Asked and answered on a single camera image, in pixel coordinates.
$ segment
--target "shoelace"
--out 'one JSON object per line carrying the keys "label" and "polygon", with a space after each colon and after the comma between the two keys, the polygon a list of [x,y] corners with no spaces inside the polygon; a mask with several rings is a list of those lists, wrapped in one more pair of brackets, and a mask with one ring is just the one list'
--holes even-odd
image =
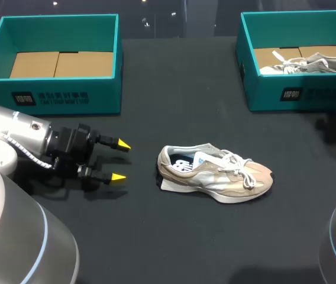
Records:
{"label": "shoelace", "polygon": [[250,172],[244,169],[244,165],[251,161],[251,159],[244,160],[239,155],[236,155],[228,150],[222,150],[222,152],[226,153],[226,155],[222,157],[222,161],[225,163],[225,166],[220,167],[218,170],[225,173],[233,172],[235,176],[243,175],[243,185],[246,188],[254,188],[256,186],[255,178]]}
{"label": "shoelace", "polygon": [[275,58],[282,62],[282,65],[275,65],[275,68],[284,70],[284,73],[293,74],[296,73],[298,69],[307,69],[307,62],[303,57],[292,58],[285,60],[278,52],[275,50],[272,51]]}

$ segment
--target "logo on box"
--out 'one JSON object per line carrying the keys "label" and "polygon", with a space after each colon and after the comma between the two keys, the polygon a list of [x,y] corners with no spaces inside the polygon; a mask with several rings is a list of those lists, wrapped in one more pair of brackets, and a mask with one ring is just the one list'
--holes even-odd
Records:
{"label": "logo on box", "polygon": [[299,101],[303,88],[284,88],[281,94],[281,102]]}

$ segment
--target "shoe insole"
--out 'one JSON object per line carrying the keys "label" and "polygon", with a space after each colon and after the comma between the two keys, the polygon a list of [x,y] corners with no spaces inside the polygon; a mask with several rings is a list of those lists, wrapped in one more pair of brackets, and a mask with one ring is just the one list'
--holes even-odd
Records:
{"label": "shoe insole", "polygon": [[186,173],[193,170],[193,157],[173,154],[170,155],[169,158],[173,168],[178,172]]}

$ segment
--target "cardboard box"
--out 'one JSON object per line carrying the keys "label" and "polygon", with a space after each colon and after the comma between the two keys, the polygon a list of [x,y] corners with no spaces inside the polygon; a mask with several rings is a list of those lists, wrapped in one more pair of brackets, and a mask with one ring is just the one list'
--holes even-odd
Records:
{"label": "cardboard box", "polygon": [[113,52],[60,53],[55,77],[111,76]]}
{"label": "cardboard box", "polygon": [[324,56],[336,57],[336,46],[302,46],[299,48],[302,57],[307,58],[314,53],[321,53]]}
{"label": "cardboard box", "polygon": [[236,55],[249,109],[336,109],[336,73],[262,75],[254,52],[301,47],[300,51],[310,50],[310,55],[317,51],[331,54],[320,49],[325,46],[336,46],[336,11],[242,13]]}
{"label": "cardboard box", "polygon": [[59,52],[20,52],[14,61],[10,78],[52,78]]}
{"label": "cardboard box", "polygon": [[280,49],[280,48],[269,48],[269,49],[254,49],[255,57],[257,60],[257,64],[259,69],[271,66],[282,64],[280,60],[278,60],[274,55],[273,51],[278,52],[282,57],[287,59],[299,58],[301,57],[301,53],[298,48],[289,48],[289,49]]}
{"label": "cardboard box", "polygon": [[[75,63],[59,62],[58,52],[76,53]],[[1,106],[31,115],[119,114],[121,89],[118,15],[0,20]]]}

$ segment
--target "shoe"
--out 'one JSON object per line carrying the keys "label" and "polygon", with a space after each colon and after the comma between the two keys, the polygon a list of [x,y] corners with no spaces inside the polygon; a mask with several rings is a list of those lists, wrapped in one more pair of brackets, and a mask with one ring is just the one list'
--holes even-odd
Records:
{"label": "shoe", "polygon": [[166,146],[157,158],[157,170],[157,185],[162,190],[200,191],[221,203],[254,199],[273,184],[268,168],[211,144]]}
{"label": "shoe", "polygon": [[298,74],[298,73],[336,73],[336,57],[324,56],[315,53],[308,58],[293,58],[285,60],[276,51],[273,55],[282,62],[282,65],[266,66],[260,69],[262,75]]}

